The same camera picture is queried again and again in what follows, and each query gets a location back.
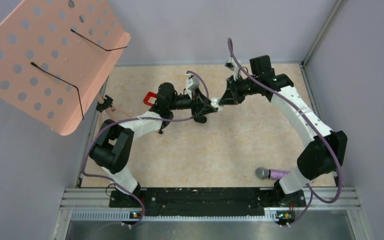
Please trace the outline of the white square charging case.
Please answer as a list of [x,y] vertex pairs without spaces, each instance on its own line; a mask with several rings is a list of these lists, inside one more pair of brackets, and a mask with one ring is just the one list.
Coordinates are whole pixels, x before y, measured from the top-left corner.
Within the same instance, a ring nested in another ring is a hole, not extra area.
[[224,106],[223,105],[220,105],[220,98],[218,97],[212,97],[211,100],[210,100],[210,105],[215,108],[215,109],[218,109],[219,111],[221,111]]

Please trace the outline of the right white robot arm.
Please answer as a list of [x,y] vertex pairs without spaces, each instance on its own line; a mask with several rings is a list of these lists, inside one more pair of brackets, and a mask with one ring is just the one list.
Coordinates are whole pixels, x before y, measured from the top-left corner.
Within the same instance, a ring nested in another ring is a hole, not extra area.
[[334,131],[323,123],[305,103],[286,74],[275,73],[268,55],[250,59],[251,72],[231,55],[225,67],[233,72],[226,80],[222,97],[214,97],[210,103],[216,110],[226,105],[238,105],[246,96],[260,94],[276,106],[296,130],[305,147],[297,159],[297,167],[277,180],[273,200],[279,206],[287,206],[294,193],[321,175],[336,171],[339,189],[343,186],[342,165],[348,138],[343,131]]

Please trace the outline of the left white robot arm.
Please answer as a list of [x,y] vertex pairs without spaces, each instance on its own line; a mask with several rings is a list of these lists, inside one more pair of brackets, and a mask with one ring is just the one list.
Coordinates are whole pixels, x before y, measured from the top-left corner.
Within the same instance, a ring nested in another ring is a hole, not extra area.
[[218,111],[211,103],[197,86],[188,93],[179,94],[173,84],[164,82],[158,87],[155,103],[136,119],[118,124],[106,120],[100,128],[102,134],[88,155],[122,192],[121,200],[134,207],[140,202],[141,194],[136,190],[139,183],[127,166],[133,142],[151,132],[161,133],[173,120],[174,110],[190,109],[194,121],[205,123],[206,114]]

